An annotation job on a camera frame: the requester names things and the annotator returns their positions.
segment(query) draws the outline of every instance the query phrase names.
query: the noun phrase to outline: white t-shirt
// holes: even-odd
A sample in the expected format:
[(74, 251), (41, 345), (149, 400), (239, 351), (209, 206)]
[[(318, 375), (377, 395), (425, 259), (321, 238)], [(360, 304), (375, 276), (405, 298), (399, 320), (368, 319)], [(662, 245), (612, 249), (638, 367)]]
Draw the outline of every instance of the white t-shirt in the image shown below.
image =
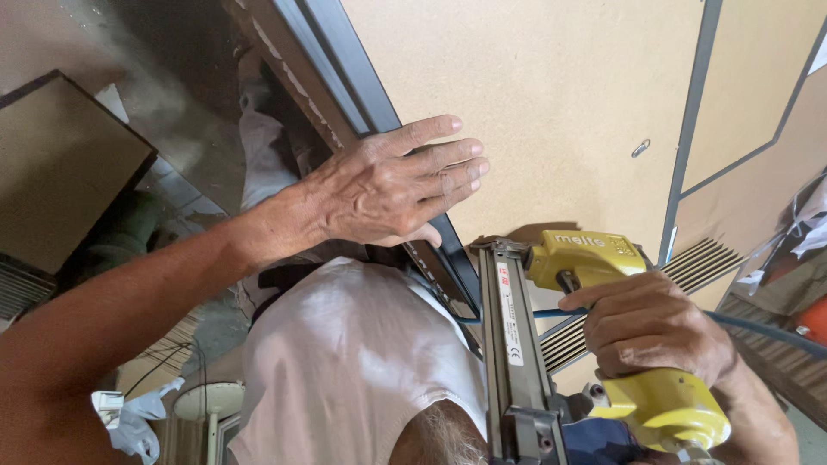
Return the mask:
[(394, 268), (337, 258), (281, 296), (244, 347), (240, 465), (386, 465), (405, 425), (449, 399), (485, 437), (483, 366), (457, 323)]

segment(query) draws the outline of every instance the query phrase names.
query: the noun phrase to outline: nail gun label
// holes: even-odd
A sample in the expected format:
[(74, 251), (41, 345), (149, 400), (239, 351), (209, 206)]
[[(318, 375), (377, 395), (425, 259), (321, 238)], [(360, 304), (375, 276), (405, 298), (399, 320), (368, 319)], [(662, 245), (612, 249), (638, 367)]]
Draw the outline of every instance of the nail gun label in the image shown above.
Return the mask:
[(514, 298), (511, 296), (511, 279), (509, 267), (505, 263), (497, 264), (497, 277), (500, 283), (500, 306), (503, 309), (503, 331), (505, 332), (505, 351), (509, 364), (523, 365), (523, 345), (519, 343), (517, 315), (514, 313)]

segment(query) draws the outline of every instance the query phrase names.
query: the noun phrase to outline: left hand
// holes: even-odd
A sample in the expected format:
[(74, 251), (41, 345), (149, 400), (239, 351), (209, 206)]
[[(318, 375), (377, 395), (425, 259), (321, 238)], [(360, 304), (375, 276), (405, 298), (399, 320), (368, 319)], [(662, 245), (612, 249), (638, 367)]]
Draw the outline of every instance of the left hand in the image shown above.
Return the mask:
[(313, 199), (325, 238), (386, 247), (425, 239), (439, 247), (442, 238), (428, 220), (480, 188), (489, 169), (482, 142), (462, 139), (404, 155), (461, 128), (459, 117), (442, 115), (367, 137), (296, 187)]

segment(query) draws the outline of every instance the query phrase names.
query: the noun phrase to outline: finger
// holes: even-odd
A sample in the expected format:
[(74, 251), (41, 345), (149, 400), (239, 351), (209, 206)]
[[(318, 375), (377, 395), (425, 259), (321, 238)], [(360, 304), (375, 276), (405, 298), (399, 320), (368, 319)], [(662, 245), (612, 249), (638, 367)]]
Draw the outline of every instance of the finger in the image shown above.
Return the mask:
[(643, 309), (604, 317), (588, 333), (583, 331), (586, 348), (598, 352), (601, 348), (619, 341), (665, 335), (673, 329), (669, 317), (674, 313), (672, 309), (663, 309), (656, 313), (650, 309)]
[(416, 175), (437, 173), (446, 166), (465, 161), (482, 153), (482, 142), (476, 139), (462, 139), (433, 146), (426, 151), (413, 154), (402, 160)]
[(579, 309), (580, 307), (588, 308), (604, 297), (622, 294), (641, 285), (664, 279), (669, 280), (661, 271), (648, 271), (646, 273), (632, 275), (622, 280), (576, 290), (566, 297), (563, 297), (560, 302), (557, 303), (557, 306), (565, 311)]
[(431, 226), (431, 223), (425, 223), (420, 229), (417, 229), (407, 236), (388, 236), (380, 239), (379, 241), (371, 242), (371, 244), (382, 247), (393, 247), (398, 246), (403, 242), (417, 240), (428, 241), (434, 247), (439, 247), (442, 245), (442, 236), (439, 235), (439, 231), (437, 231), (435, 227)]
[(488, 159), (484, 157), (463, 161), (459, 165), (451, 166), (429, 175), (419, 181), (420, 195), (423, 199), (450, 194), (462, 185), (470, 184), (485, 175), (490, 168)]
[(422, 144), (440, 137), (456, 134), (462, 129), (462, 120), (453, 115), (430, 117), (411, 122), (383, 135), (392, 155), (402, 156)]
[(463, 184), (452, 192), (431, 197), (419, 201), (419, 217), (423, 221), (430, 221), (437, 215), (441, 215), (451, 209), (454, 205), (471, 197), (480, 188), (480, 180), (473, 180), (469, 184)]
[(686, 356), (664, 336), (642, 336), (609, 344), (595, 352), (597, 366), (610, 378), (631, 375), (651, 368), (678, 368), (690, 371)]
[(623, 294), (598, 300), (589, 310), (589, 315), (583, 323), (583, 333), (589, 334), (603, 318), (667, 304), (671, 287), (670, 283), (663, 281), (653, 282)]

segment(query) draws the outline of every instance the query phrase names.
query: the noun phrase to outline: gray hair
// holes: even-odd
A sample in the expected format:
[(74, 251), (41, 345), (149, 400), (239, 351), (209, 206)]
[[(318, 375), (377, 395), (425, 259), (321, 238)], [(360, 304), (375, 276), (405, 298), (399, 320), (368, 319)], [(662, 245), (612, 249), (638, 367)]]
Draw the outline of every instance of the gray hair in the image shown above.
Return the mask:
[(487, 465), (487, 447), (468, 414), (449, 400), (434, 402), (411, 420), (423, 442), (419, 465)]

